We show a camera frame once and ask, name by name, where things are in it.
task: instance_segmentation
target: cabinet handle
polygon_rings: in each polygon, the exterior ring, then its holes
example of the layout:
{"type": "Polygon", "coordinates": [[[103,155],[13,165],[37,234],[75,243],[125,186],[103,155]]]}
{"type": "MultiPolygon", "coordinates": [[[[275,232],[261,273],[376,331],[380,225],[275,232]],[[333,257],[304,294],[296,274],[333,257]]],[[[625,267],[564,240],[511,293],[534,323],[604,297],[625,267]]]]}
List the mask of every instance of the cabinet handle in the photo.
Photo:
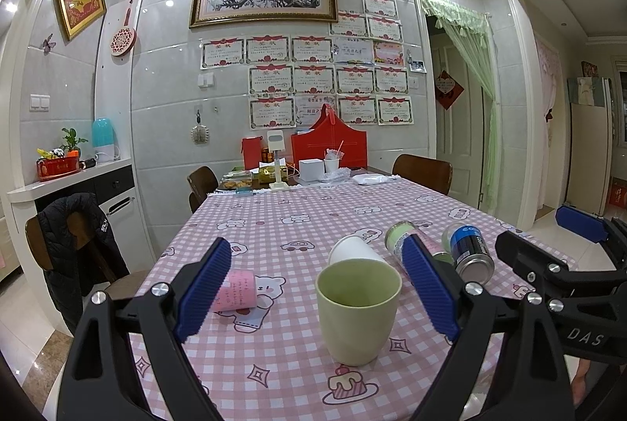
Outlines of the cabinet handle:
{"type": "Polygon", "coordinates": [[[115,205],[112,205],[109,208],[109,212],[107,212],[107,215],[110,216],[111,214],[115,214],[117,211],[125,208],[134,199],[135,199],[135,197],[133,196],[132,198],[126,197],[126,198],[124,198],[124,200],[120,200],[118,203],[116,203],[115,205]]]}

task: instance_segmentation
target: butterfly decoration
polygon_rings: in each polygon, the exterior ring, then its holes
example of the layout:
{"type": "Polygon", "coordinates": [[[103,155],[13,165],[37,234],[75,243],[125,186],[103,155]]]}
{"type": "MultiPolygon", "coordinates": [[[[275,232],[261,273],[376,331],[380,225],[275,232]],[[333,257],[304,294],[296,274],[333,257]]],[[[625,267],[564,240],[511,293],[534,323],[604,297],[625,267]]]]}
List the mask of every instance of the butterfly decoration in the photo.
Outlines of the butterfly decoration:
{"type": "Polygon", "coordinates": [[[50,34],[48,36],[48,39],[46,39],[45,41],[43,41],[42,44],[42,48],[43,48],[43,52],[44,54],[46,53],[50,53],[50,50],[56,46],[56,43],[51,43],[50,40],[52,39],[52,34],[50,34]]]}

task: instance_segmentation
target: green cup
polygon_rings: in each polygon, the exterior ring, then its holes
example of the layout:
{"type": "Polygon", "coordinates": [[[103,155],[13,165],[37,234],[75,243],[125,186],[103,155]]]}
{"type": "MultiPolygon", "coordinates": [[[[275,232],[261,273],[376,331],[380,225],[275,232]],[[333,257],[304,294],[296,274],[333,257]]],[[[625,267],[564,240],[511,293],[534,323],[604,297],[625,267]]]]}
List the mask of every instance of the green cup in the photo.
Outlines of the green cup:
{"type": "Polygon", "coordinates": [[[338,362],[372,361],[390,337],[402,278],[390,264],[368,258],[337,261],[316,279],[322,338],[338,362]]]}

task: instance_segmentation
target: green curtain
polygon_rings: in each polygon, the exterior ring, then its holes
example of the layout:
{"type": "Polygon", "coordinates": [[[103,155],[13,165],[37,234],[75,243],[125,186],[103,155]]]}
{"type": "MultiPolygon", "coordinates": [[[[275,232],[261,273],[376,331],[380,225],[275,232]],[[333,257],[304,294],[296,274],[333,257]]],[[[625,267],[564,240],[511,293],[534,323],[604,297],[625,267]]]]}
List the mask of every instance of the green curtain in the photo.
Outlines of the green curtain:
{"type": "Polygon", "coordinates": [[[420,0],[427,16],[438,18],[436,26],[446,34],[468,64],[468,68],[491,99],[490,134],[488,137],[488,157],[485,161],[484,203],[492,214],[497,204],[498,178],[500,176],[501,129],[498,118],[498,105],[495,102],[494,74],[490,62],[488,40],[490,26],[484,15],[457,5],[449,0],[420,0]]]}

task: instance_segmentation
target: dining table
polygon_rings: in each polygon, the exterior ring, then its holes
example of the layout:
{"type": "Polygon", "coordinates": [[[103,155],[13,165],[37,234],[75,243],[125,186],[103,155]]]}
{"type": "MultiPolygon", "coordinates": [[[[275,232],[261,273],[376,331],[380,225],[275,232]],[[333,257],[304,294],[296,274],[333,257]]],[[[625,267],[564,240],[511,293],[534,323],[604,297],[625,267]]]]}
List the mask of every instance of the dining table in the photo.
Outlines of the dining table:
{"type": "MultiPolygon", "coordinates": [[[[163,251],[138,291],[171,282],[187,263],[201,259],[218,237],[231,245],[233,269],[255,274],[257,306],[209,312],[183,344],[203,389],[225,420],[394,421],[411,416],[444,363],[451,343],[436,332],[396,258],[386,231],[411,221],[439,241],[453,223],[480,229],[495,263],[485,287],[493,295],[523,298],[533,290],[497,258],[495,240],[514,231],[570,267],[574,260],[533,235],[477,208],[403,178],[363,186],[297,186],[252,196],[209,195],[163,251]],[[393,329],[374,361],[347,367],[325,347],[317,314],[315,281],[333,245],[358,235],[403,278],[393,329]]],[[[502,336],[494,334],[475,386],[486,392],[502,336]]],[[[170,419],[140,335],[132,349],[153,413],[170,419]]]]}

